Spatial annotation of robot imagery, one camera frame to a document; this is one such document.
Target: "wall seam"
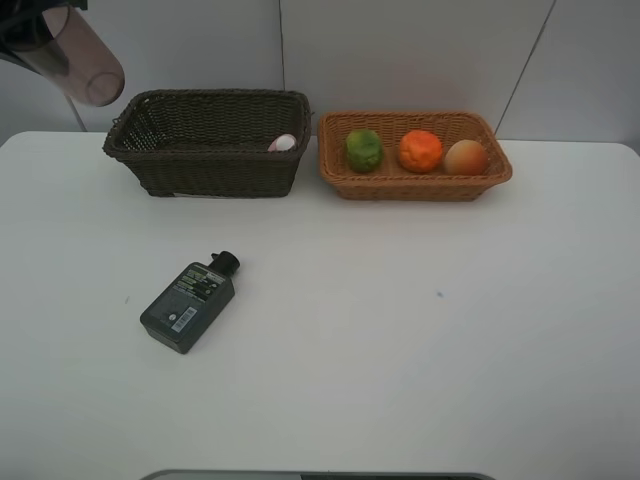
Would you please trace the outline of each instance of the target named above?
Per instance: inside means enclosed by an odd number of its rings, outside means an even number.
[[[504,111],[502,112],[502,115],[500,116],[500,120],[498,121],[498,125],[496,126],[496,135],[500,134],[500,127],[502,126],[502,121],[504,120],[504,117],[507,115],[507,111],[509,110],[509,107],[511,106],[511,102],[513,101],[513,97],[516,94],[516,91],[518,90],[518,87],[520,86],[520,82],[522,81],[522,78],[524,77],[524,73],[526,72],[527,68],[529,67],[529,62],[531,61],[531,58],[533,57],[533,54],[535,53],[536,49],[538,48],[538,43],[540,43],[540,39],[542,38],[542,35],[544,34],[545,29],[547,28],[547,22],[549,21],[549,18],[551,18],[551,14],[553,13],[553,10],[556,8],[556,3],[558,3],[558,0],[553,0],[553,2],[551,3],[551,7],[549,8],[549,11],[547,12],[547,16],[544,19],[544,22],[542,23],[542,27],[540,27],[540,31],[538,32],[538,36],[536,37],[536,40],[533,42],[533,46],[531,47],[531,51],[529,52],[529,56],[527,57],[527,60],[524,62],[524,66],[522,67],[522,71],[520,72],[520,75],[518,76],[518,80],[516,81],[515,86],[513,87],[513,91],[511,92],[511,96],[509,96],[509,100],[507,101],[507,105],[504,108]]]

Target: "egg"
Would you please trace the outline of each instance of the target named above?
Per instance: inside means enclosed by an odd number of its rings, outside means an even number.
[[[269,146],[267,151],[269,152],[286,152],[287,150],[291,150],[296,146],[296,137],[293,135],[289,135],[288,133],[285,135],[281,135],[276,138],[273,143]]]

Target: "peach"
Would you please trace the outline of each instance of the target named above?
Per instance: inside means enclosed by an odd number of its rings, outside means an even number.
[[[473,140],[460,140],[444,159],[444,170],[448,175],[482,175],[488,167],[489,155]]]

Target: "orange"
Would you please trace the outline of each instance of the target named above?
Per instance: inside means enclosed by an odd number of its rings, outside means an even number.
[[[442,161],[442,143],[433,133],[412,130],[402,137],[398,163],[414,173],[428,173]]]

